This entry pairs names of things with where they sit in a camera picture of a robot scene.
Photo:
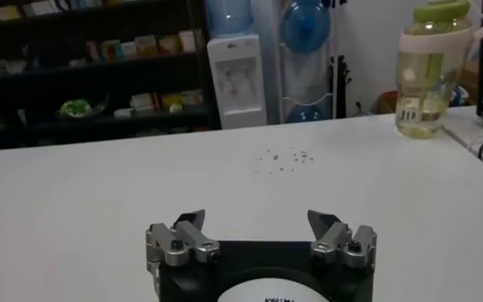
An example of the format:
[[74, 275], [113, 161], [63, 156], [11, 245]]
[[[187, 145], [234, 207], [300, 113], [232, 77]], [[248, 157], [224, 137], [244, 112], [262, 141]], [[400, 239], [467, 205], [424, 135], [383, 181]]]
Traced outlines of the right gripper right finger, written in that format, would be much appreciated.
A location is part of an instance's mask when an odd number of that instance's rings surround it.
[[376, 266], [376, 232], [361, 225], [353, 232], [334, 214], [308, 210], [308, 221], [315, 236], [310, 256], [315, 263], [330, 265], [341, 262], [352, 269]]

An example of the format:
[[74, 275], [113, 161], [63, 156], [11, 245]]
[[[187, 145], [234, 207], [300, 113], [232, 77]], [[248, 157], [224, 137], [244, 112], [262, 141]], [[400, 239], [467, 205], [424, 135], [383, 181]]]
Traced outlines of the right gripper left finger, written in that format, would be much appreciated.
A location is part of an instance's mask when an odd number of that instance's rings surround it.
[[160, 264], [182, 267], [191, 259], [214, 263], [220, 255], [220, 243], [202, 233], [205, 210], [182, 213], [171, 227], [153, 223], [146, 230], [147, 271], [155, 273]]

